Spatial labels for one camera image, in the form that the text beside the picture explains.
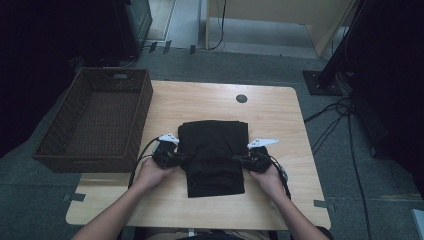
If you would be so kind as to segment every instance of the circular hole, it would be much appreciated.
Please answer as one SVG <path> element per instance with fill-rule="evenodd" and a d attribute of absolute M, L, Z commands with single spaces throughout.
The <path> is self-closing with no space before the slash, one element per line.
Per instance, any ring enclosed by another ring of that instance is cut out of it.
<path fill-rule="evenodd" d="M 239 103 L 245 103 L 245 102 L 247 102 L 247 97 L 244 94 L 239 94 L 239 95 L 237 95 L 236 100 Z"/>

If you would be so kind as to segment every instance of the wicker basket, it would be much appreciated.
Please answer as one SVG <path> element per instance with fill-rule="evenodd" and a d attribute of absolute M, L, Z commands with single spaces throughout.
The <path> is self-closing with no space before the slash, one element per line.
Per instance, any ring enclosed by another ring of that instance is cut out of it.
<path fill-rule="evenodd" d="M 81 69 L 33 158 L 54 172 L 131 172 L 152 95 L 148 70 Z"/>

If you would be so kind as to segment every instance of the hand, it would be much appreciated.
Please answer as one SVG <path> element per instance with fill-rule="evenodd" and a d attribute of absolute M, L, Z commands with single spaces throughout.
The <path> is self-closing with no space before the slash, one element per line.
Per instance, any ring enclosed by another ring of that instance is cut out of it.
<path fill-rule="evenodd" d="M 133 187 L 151 189 L 176 170 L 177 167 L 160 169 L 152 158 L 148 158 L 142 163 Z"/>
<path fill-rule="evenodd" d="M 283 184 L 277 169 L 271 165 L 264 173 L 249 171 L 250 175 L 259 183 L 262 190 L 269 196 L 285 196 Z"/>

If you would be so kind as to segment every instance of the folded black fabric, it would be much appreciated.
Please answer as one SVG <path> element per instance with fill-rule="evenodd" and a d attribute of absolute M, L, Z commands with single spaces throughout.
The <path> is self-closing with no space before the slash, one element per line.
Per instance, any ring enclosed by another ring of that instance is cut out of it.
<path fill-rule="evenodd" d="M 243 172 L 231 157 L 247 155 L 247 123 L 239 121 L 198 121 L 178 128 L 178 152 L 192 156 L 181 166 L 186 172 L 188 197 L 244 193 Z"/>

